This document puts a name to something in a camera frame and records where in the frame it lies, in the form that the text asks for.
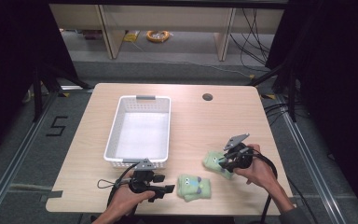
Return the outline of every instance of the wooden table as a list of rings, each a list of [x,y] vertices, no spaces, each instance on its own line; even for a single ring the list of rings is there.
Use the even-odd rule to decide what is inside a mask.
[[[202,98],[204,93],[212,101]],[[53,191],[62,190],[61,198],[48,199],[50,212],[101,213],[106,207],[109,189],[98,189],[100,179],[115,181],[122,169],[114,169],[103,159],[113,119],[121,95],[160,95],[172,99],[170,151],[164,185],[176,184],[181,174],[209,178],[212,198],[186,203],[174,193],[154,203],[141,203],[138,215],[213,215],[250,216],[262,213],[267,193],[246,185],[246,178],[234,175],[226,180],[206,170],[202,159],[209,150],[222,150],[234,135],[249,133],[244,143],[257,143],[275,164],[279,182],[289,197],[286,179],[269,123],[257,90],[243,86],[98,84],[76,131]],[[279,215],[275,204],[269,215]]]

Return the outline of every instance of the sleeve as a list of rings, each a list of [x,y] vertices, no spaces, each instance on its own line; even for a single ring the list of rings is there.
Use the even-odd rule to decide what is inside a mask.
[[[307,218],[304,211],[300,207],[282,213],[279,216],[279,220],[282,224],[310,224],[310,220]]]

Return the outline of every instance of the basket handle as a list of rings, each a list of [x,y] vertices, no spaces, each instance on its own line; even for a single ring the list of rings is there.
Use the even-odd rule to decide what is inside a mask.
[[[156,100],[155,95],[136,95],[137,100]]]

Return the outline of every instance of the round hole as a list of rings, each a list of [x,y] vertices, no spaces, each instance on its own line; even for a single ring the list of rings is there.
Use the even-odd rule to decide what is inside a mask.
[[[202,95],[202,99],[204,99],[205,101],[212,101],[213,96],[210,93],[205,93]]]

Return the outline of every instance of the white plastic basket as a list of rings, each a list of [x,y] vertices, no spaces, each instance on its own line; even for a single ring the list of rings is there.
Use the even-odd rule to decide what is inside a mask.
[[[148,158],[156,168],[168,159],[171,99],[167,96],[121,96],[104,152],[114,167]]]

